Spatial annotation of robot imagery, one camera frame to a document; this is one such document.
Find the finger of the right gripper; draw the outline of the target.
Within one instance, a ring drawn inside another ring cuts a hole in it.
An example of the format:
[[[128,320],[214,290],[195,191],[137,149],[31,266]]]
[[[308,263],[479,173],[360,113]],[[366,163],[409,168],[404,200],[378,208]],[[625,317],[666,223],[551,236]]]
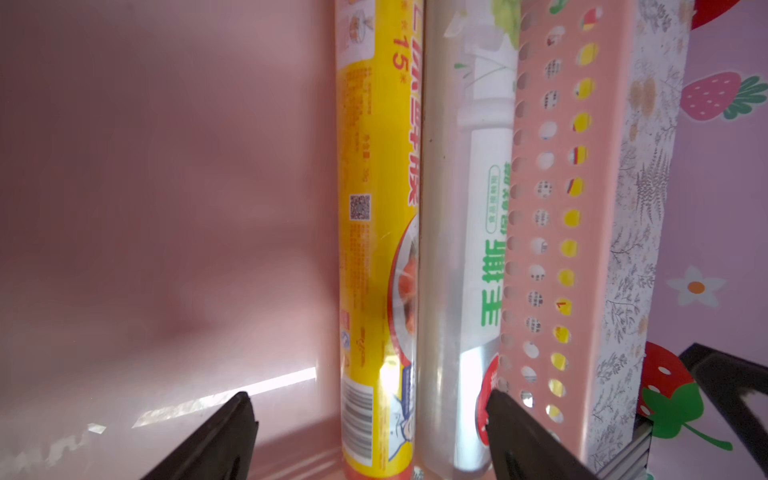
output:
[[[746,397],[755,393],[767,396],[767,367],[698,343],[679,358],[766,474],[767,423],[747,404]]]

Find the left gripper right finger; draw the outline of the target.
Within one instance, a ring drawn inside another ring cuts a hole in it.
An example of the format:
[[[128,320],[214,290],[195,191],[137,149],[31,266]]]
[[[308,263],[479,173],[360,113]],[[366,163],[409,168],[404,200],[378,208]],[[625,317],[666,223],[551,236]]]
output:
[[[493,390],[486,411],[486,431],[498,480],[597,479],[506,393]]]

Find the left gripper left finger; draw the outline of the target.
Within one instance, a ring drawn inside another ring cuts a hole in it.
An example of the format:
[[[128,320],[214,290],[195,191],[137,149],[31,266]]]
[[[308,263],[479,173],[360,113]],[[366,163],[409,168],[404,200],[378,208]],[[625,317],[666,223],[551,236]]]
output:
[[[246,479],[258,429],[250,397],[238,392],[143,479]]]

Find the white green wrap roll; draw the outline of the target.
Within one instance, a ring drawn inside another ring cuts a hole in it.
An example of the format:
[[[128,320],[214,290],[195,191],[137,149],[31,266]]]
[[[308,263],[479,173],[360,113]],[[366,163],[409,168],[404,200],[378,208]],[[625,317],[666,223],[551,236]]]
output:
[[[417,450],[478,479],[499,366],[522,5],[426,5]]]

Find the yellow wrap roll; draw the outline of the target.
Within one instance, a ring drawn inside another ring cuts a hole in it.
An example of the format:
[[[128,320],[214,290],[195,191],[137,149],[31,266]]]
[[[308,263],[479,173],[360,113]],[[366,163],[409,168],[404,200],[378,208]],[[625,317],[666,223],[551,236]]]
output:
[[[335,5],[341,446],[413,473],[424,5]]]

